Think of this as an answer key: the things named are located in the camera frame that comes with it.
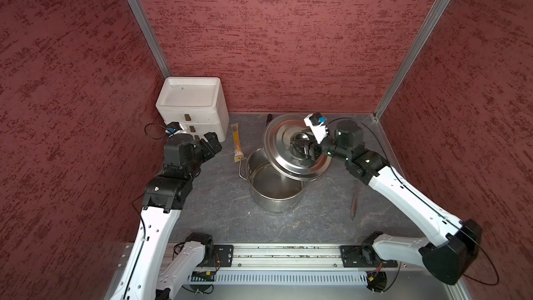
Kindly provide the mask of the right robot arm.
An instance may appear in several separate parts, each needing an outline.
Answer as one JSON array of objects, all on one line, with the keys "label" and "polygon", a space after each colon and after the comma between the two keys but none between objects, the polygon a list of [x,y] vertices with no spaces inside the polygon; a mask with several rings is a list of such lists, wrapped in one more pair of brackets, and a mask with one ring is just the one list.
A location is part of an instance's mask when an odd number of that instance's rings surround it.
[{"label": "right robot arm", "polygon": [[426,268],[442,283],[456,284],[478,256],[481,226],[459,219],[417,190],[383,155],[365,147],[362,128],[351,119],[339,122],[333,135],[317,112],[303,121],[311,138],[296,144],[299,154],[311,161],[319,155],[344,161],[350,175],[391,201],[423,233],[402,238],[376,231],[361,244],[364,262],[409,263]]}]

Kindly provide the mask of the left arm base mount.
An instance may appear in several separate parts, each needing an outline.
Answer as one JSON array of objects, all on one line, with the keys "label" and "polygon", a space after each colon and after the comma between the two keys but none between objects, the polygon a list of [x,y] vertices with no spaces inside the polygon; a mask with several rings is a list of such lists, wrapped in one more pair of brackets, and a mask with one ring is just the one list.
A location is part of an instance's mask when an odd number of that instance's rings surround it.
[{"label": "left arm base mount", "polygon": [[205,255],[199,267],[230,268],[233,263],[234,246],[231,244],[215,244],[213,237],[206,233],[192,233],[184,242],[174,245],[173,258],[183,250],[186,242],[196,241],[205,245]]}]

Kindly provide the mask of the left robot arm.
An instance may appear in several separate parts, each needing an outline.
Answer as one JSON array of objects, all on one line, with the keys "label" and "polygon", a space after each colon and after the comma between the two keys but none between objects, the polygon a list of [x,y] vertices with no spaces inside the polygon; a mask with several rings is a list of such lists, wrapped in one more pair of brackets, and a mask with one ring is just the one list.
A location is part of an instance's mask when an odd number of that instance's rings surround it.
[{"label": "left robot arm", "polygon": [[175,299],[194,269],[211,261],[212,236],[193,233],[167,268],[160,268],[194,179],[221,150],[213,132],[200,139],[187,133],[168,137],[162,171],[145,187],[137,237],[112,299]]}]

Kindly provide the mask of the stainless steel pot lid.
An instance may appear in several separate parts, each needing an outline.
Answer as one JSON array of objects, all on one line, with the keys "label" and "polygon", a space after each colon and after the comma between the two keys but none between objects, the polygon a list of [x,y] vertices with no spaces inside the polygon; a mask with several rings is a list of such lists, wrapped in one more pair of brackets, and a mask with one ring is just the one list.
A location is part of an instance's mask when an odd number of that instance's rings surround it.
[{"label": "stainless steel pot lid", "polygon": [[263,147],[276,170],[298,181],[318,179],[331,164],[302,115],[285,114],[272,119],[263,135]]}]

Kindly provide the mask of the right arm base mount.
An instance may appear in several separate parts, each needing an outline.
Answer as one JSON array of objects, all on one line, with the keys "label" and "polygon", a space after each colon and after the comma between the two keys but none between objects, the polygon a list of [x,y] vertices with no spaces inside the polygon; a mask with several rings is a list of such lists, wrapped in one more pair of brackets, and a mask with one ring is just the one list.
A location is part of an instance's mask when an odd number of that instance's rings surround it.
[{"label": "right arm base mount", "polygon": [[383,232],[374,232],[359,245],[340,246],[341,261],[345,268],[397,268],[397,261],[385,261],[381,259],[372,244],[383,235]]}]

